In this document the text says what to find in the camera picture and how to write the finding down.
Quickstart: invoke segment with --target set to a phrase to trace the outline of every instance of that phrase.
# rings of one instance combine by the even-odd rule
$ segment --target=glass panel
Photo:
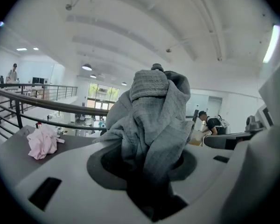
[[[98,85],[98,92],[97,92],[97,97],[96,100],[110,100],[110,95],[111,95],[111,90],[112,87],[105,86],[105,85]]]
[[[94,108],[95,101],[94,100],[87,100],[87,107]]]
[[[119,95],[119,89],[113,87],[111,91],[110,101],[117,101],[118,95]]]
[[[108,109],[108,103],[103,103],[102,109],[107,110]]]
[[[88,90],[88,98],[95,98],[98,90],[98,84],[90,83]]]
[[[113,105],[113,103],[109,103],[109,109],[111,109]]]
[[[96,102],[95,103],[95,108],[96,109],[100,109],[101,108],[102,103],[101,102]]]

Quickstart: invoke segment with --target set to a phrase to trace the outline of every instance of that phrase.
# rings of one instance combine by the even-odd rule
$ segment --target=black slot
[[[218,160],[218,161],[220,161],[220,162],[227,163],[228,160],[229,160],[229,158],[226,158],[226,157],[223,157],[223,156],[218,155],[218,156],[214,157],[214,160]]]
[[[32,194],[29,201],[33,203],[36,207],[43,210],[47,206],[51,197],[60,185],[61,180],[53,177],[47,178],[41,186]]]

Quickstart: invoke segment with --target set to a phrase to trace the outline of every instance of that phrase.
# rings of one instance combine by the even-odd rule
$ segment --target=crumpled pink cloth
[[[27,136],[31,151],[29,156],[35,159],[43,159],[47,154],[53,154],[57,150],[57,142],[64,143],[48,125],[42,124],[39,129]]]

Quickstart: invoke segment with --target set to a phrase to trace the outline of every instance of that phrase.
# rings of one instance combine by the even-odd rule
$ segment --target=large window
[[[87,107],[110,110],[118,100],[119,89],[101,84],[90,83]]]

